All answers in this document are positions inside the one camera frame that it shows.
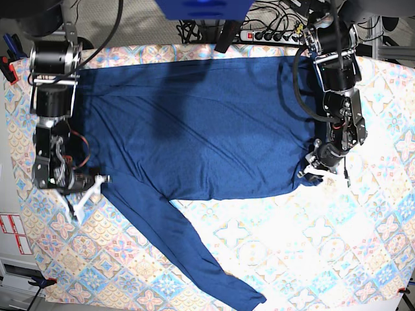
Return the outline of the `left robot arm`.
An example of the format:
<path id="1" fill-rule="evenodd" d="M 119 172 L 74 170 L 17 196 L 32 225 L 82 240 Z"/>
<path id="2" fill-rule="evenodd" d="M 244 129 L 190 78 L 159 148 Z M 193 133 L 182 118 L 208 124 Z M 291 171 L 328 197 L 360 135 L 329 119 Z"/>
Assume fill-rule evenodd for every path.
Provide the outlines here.
<path id="1" fill-rule="evenodd" d="M 367 138 L 361 98 L 355 86 L 362 79 L 355 54 L 357 30 L 341 20 L 336 2 L 331 1 L 329 11 L 312 12 L 302 33 L 303 44 L 292 66 L 294 95 L 308 116 L 326 124 L 327 133 L 325 141 L 314 140 L 313 150 L 305 157 L 307 164 L 298 177 L 317 181 L 326 176 L 349 184 L 346 156 Z M 312 110 L 300 94 L 298 69 L 303 52 L 311 57 L 324 92 L 323 115 Z"/>

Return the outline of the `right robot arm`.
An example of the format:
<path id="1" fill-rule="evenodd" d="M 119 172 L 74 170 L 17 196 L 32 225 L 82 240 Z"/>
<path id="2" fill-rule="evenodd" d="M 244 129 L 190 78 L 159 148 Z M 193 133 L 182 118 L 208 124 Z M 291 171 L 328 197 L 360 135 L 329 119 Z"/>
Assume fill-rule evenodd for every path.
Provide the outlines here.
<path id="1" fill-rule="evenodd" d="M 24 1 L 18 25 L 34 40 L 30 52 L 30 112 L 38 117 L 33 134 L 36 151 L 32 181 L 38 189 L 53 190 L 68 221 L 82 223 L 84 205 L 100 194 L 109 176 L 85 174 L 65 151 L 76 132 L 69 125 L 73 114 L 78 72 L 86 65 L 82 51 L 92 43 L 77 34 L 67 1 Z"/>

